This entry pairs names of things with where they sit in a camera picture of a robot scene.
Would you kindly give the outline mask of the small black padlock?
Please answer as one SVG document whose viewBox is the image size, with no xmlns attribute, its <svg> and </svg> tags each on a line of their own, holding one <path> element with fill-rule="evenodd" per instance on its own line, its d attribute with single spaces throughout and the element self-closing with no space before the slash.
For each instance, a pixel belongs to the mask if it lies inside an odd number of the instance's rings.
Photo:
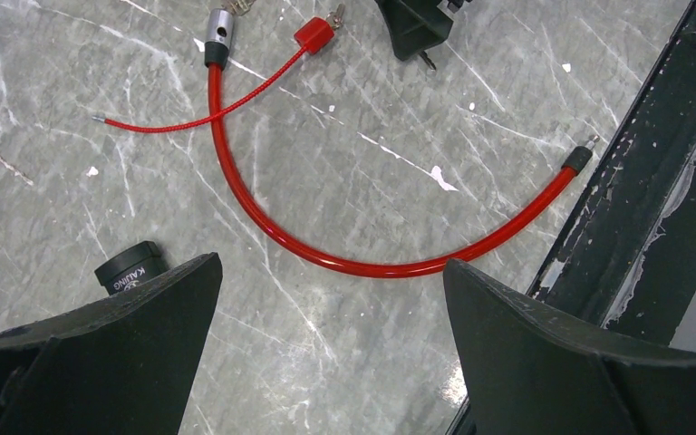
<svg viewBox="0 0 696 435">
<path fill-rule="evenodd" d="M 142 285 L 167 272 L 169 266 L 153 241 L 143 241 L 99 266 L 94 274 L 108 295 Z"/>
</svg>

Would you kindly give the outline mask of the silver key bunch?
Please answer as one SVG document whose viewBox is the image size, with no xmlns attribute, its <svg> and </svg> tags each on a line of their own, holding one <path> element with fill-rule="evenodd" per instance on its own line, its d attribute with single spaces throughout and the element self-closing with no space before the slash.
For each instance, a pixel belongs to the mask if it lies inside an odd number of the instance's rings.
<svg viewBox="0 0 696 435">
<path fill-rule="evenodd" d="M 248 13 L 256 0 L 223 0 L 222 7 L 232 15 L 245 15 Z"/>
</svg>

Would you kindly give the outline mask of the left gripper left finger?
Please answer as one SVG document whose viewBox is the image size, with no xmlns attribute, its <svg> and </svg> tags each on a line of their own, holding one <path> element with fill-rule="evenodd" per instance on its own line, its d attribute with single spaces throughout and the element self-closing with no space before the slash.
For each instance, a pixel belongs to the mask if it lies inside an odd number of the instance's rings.
<svg viewBox="0 0 696 435">
<path fill-rule="evenodd" d="M 0 333 L 0 434 L 175 434 L 223 279 L 215 253 Z"/>
</svg>

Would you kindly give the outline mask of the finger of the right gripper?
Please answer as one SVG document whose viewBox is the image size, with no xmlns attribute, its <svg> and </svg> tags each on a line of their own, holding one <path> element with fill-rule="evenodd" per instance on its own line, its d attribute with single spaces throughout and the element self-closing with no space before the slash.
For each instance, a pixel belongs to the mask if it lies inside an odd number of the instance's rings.
<svg viewBox="0 0 696 435">
<path fill-rule="evenodd" d="M 388 29 L 394 56 L 403 62 L 435 46 L 450 36 L 454 24 L 437 0 L 377 0 Z"/>
</svg>

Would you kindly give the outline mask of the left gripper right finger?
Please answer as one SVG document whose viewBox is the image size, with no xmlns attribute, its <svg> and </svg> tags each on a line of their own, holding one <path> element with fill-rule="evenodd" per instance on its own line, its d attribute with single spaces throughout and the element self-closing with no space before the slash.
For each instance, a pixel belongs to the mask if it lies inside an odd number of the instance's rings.
<svg viewBox="0 0 696 435">
<path fill-rule="evenodd" d="M 474 266 L 443 271 L 479 434 L 696 434 L 696 353 L 610 332 Z"/>
</svg>

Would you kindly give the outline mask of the red cable lock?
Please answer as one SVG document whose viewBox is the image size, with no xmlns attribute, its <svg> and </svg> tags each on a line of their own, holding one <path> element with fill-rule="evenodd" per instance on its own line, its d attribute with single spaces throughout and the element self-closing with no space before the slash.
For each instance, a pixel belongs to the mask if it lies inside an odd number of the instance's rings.
<svg viewBox="0 0 696 435">
<path fill-rule="evenodd" d="M 445 255 L 410 263 L 367 263 L 330 254 L 297 239 L 267 215 L 247 188 L 229 145 L 224 118 L 273 85 L 304 55 L 315 54 L 325 48 L 334 39 L 336 30 L 344 25 L 344 13 L 345 4 L 340 3 L 328 15 L 317 16 L 306 22 L 295 33 L 298 51 L 265 82 L 228 107 L 222 105 L 223 68 L 214 61 L 208 63 L 208 124 L 212 132 L 218 163 L 227 184 L 241 208 L 265 235 L 295 256 L 316 266 L 350 276 L 403 279 L 432 275 L 442 271 L 447 262 L 452 259 L 472 261 L 507 243 L 538 218 L 564 192 L 593 157 L 594 147 L 600 141 L 598 135 L 590 136 L 586 141 L 576 145 L 546 187 L 514 217 L 480 240 Z"/>
</svg>

